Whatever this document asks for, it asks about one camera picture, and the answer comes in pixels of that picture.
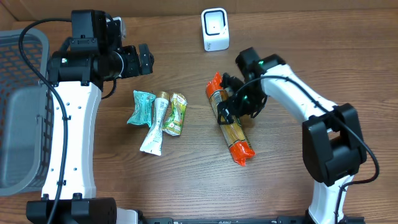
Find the teal wet wipes packet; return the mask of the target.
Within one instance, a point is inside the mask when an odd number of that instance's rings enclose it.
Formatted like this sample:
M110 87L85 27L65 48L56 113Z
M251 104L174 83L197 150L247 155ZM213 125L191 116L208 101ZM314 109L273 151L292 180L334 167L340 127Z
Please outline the teal wet wipes packet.
M136 126L147 124L148 127L152 126L152 104L155 100L153 93L144 91L133 91L134 95L134 112L128 119L127 124Z

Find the white tube with gold cap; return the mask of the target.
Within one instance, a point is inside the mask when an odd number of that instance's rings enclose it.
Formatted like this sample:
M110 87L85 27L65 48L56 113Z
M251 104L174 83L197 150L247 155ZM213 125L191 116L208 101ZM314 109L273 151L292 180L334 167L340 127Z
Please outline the white tube with gold cap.
M169 106L169 94L161 91L154 100L154 119L152 126L140 147L141 152L160 156L162 153L162 125L167 108Z

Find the orange spaghetti pasta packet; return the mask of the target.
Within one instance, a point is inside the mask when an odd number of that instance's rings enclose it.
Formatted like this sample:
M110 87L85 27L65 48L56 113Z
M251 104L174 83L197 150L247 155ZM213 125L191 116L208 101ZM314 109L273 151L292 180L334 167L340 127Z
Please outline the orange spaghetti pasta packet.
M220 85L222 77L219 72L206 85L206 95L213 108L228 149L235 163L245 166L246 160L256 155L249 142L239 118L232 115L227 107L229 98L226 90Z

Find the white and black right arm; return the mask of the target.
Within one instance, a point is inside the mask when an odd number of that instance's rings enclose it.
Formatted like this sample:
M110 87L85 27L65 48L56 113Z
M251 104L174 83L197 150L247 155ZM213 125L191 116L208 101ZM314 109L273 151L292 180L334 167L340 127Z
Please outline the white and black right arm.
M337 105L306 85L277 54L260 58L250 47L235 60L244 80L224 73L218 87L228 96L218 103L218 123L238 117L255 118L269 97L278 101L302 125L302 157L314 179L312 202L302 223L364 223L343 213L346 189L366 162L357 111Z

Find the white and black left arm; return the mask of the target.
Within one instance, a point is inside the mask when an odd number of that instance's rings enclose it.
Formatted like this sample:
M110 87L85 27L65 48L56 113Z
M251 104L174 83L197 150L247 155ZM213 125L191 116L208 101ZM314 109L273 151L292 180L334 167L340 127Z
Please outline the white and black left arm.
M32 223L144 223L142 213L98 198L93 172L96 115L104 82L152 73L146 44L122 45L123 21L99 10L74 10L72 36L54 52L41 80L52 92L49 170L41 199L27 203Z

